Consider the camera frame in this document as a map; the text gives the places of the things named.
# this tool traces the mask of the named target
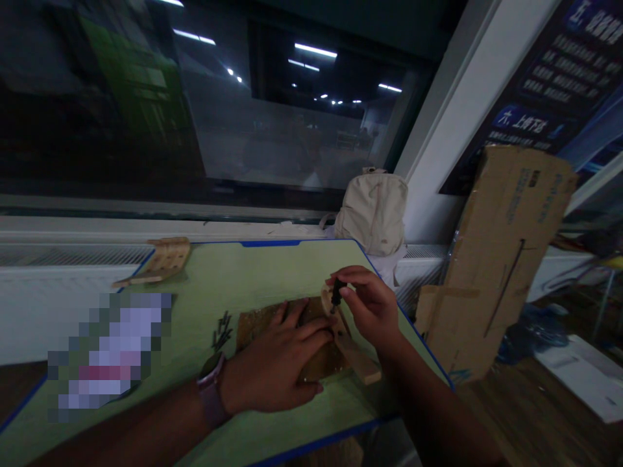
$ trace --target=ceiling light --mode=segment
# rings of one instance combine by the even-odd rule
[[[172,5],[184,6],[184,4],[178,0],[160,0],[160,1],[163,1],[164,3],[171,3]]]
[[[302,66],[302,67],[305,67],[307,69],[312,69],[314,71],[320,71],[320,68],[318,68],[318,67],[313,67],[311,65],[304,64],[302,62],[297,62],[296,60],[292,60],[291,58],[288,58],[288,63],[291,63],[291,64],[296,65],[296,66]]]
[[[394,88],[392,86],[388,86],[387,84],[379,84],[378,87],[379,88],[385,88],[387,90],[394,91],[394,92],[402,92],[402,90],[400,90],[398,88]]]
[[[182,36],[182,37],[187,37],[189,39],[194,39],[194,40],[198,40],[201,42],[205,42],[205,43],[209,43],[212,45],[216,45],[216,42],[214,42],[212,39],[208,39],[202,36],[198,36],[196,34],[191,34],[190,32],[184,32],[184,31],[180,31],[179,29],[173,29],[173,32],[175,34],[177,34],[178,36]]]
[[[322,49],[316,49],[316,47],[310,47],[309,45],[303,45],[303,44],[295,44],[294,47],[296,47],[297,49],[301,49],[304,51],[308,51],[308,52],[313,52],[313,53],[317,53],[320,55],[326,55],[332,58],[337,57],[337,54],[335,52],[329,52],[329,51],[324,51]]]

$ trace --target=finger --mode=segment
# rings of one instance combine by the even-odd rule
[[[327,285],[333,285],[336,281],[336,277],[340,275],[344,275],[344,274],[355,274],[357,272],[371,272],[371,271],[365,268],[364,266],[346,266],[346,267],[343,267],[342,269],[338,269],[337,271],[332,272],[331,277],[329,277],[324,282]]]
[[[362,285],[372,285],[377,286],[379,282],[382,283],[380,277],[378,277],[375,273],[371,271],[361,271],[361,272],[349,272],[348,274],[338,274],[337,278],[342,282],[351,283],[355,287],[361,287]]]
[[[355,272],[370,272],[370,270],[364,266],[346,266],[335,271],[331,274],[331,277],[339,276],[340,274],[353,274]]]
[[[281,323],[283,323],[284,313],[286,312],[286,308],[287,308],[287,300],[285,300],[281,305],[279,305],[279,308],[277,308],[277,311],[275,311],[275,315],[273,316],[271,323],[268,325],[269,328],[275,328],[279,326]]]
[[[301,383],[297,384],[292,394],[292,408],[310,402],[317,394],[324,391],[320,383]]]
[[[339,294],[347,303],[348,308],[352,312],[355,325],[361,331],[361,328],[367,328],[371,325],[371,319],[374,316],[370,310],[363,304],[357,294],[348,287],[342,287]]]
[[[310,335],[302,342],[302,350],[300,351],[301,363],[305,365],[320,348],[333,340],[333,334],[329,331],[318,331]]]
[[[307,304],[310,302],[309,298],[304,298],[303,300],[298,300],[296,305],[294,306],[294,309],[292,311],[290,311],[289,315],[287,316],[286,320],[284,321],[284,326],[288,327],[288,328],[296,328],[297,327],[297,323],[299,322],[299,318],[301,316],[301,313],[303,313],[303,310],[305,309],[305,307],[307,306]]]
[[[336,317],[331,318],[316,318],[314,320],[309,321],[305,326],[301,326],[297,329],[297,337],[304,341],[309,336],[316,334],[321,329],[330,328],[337,322]]]

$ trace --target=backpack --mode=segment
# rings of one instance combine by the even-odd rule
[[[336,238],[355,239],[368,254],[394,254],[404,242],[407,192],[402,177],[364,168],[363,175],[348,183],[336,218]]]

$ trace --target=wooden floor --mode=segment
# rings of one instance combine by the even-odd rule
[[[588,340],[595,316],[590,300],[566,296],[553,301],[572,310],[563,320],[569,332]],[[600,339],[613,340],[615,308],[606,316]],[[0,367],[0,420],[44,373],[45,363]],[[623,456],[623,422],[602,423],[534,359],[516,366],[495,364],[485,379],[460,386],[457,394],[513,466],[616,466]],[[361,448],[349,438],[286,465],[356,467],[362,458]]]

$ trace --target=poster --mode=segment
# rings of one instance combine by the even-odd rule
[[[564,158],[579,186],[623,150],[623,2],[563,0],[440,189],[468,195],[482,147]]]

